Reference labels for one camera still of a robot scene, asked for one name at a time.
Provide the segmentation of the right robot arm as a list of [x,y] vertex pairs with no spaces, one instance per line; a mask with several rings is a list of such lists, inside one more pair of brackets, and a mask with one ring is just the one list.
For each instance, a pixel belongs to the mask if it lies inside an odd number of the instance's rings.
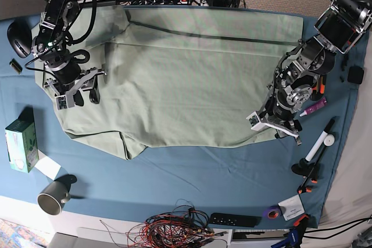
[[38,35],[33,39],[34,61],[43,62],[40,72],[44,74],[44,88],[53,91],[59,110],[83,106],[83,91],[89,93],[90,101],[98,104],[100,94],[98,76],[104,70],[96,67],[81,68],[90,59],[85,49],[69,51],[69,47],[82,43],[90,35],[97,12],[97,0],[92,0],[91,20],[87,31],[78,39],[73,39],[70,29],[79,17],[83,5],[78,0],[49,0]]

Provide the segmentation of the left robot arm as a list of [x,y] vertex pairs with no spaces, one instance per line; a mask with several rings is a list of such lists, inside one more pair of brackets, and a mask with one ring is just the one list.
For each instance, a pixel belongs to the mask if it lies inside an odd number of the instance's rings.
[[275,138],[291,136],[301,144],[302,127],[295,115],[310,98],[317,81],[335,65],[337,53],[346,54],[371,27],[371,0],[332,0],[315,24],[317,34],[300,39],[279,61],[258,118],[276,131]]

